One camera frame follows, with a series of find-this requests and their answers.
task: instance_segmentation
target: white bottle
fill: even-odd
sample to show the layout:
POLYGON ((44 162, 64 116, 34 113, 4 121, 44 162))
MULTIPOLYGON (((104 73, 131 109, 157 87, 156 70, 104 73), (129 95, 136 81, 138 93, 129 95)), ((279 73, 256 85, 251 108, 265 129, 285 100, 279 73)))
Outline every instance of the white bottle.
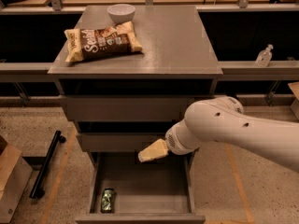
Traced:
POLYGON ((273 49, 273 45, 269 44, 268 47, 264 50, 262 50, 258 58, 255 61, 255 64, 259 67, 267 67, 270 63, 270 60, 272 58, 272 52, 271 49, 273 49))

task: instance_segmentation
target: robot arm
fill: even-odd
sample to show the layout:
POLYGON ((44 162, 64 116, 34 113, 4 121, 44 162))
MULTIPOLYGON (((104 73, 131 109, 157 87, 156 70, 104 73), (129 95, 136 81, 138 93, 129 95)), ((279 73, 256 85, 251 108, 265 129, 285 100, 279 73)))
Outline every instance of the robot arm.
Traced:
POLYGON ((183 155, 203 143, 229 143, 299 173, 299 123, 243 113, 242 104, 232 97, 195 102, 184 119, 166 133, 167 148, 183 155))

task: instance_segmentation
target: bowl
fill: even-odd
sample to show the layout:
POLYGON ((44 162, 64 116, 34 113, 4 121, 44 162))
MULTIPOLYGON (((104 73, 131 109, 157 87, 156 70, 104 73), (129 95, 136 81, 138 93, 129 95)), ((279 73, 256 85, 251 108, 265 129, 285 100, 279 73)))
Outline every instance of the bowl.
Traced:
POLYGON ((110 6, 107 12, 115 23, 124 23, 133 19, 135 7, 129 4, 117 4, 110 6))

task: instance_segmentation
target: brown chip bag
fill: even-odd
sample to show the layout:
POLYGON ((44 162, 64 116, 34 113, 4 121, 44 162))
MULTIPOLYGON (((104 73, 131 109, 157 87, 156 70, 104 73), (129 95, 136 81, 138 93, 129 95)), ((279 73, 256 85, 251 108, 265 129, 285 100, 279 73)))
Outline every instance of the brown chip bag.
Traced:
POLYGON ((131 21, 115 28, 109 26, 100 30, 70 29, 64 33, 67 38, 68 63, 142 50, 131 21))

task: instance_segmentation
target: floor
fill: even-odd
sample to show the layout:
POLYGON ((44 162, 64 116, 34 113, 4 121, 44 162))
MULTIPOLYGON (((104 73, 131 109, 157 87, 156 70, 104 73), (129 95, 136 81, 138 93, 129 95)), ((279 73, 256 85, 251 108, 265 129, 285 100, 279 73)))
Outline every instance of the floor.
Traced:
MULTIPOLYGON (((243 100, 253 117, 298 122, 290 104, 243 100)), ((67 142, 55 151, 46 194, 31 200, 32 176, 11 223, 76 223, 85 214, 93 167, 80 150, 73 124, 52 100, 34 100, 22 107, 18 99, 0 99, 0 135, 23 156, 45 156, 56 130, 67 142)), ((299 220, 299 174, 227 144, 209 143, 195 153, 191 169, 195 208, 207 224, 295 224, 299 220)))

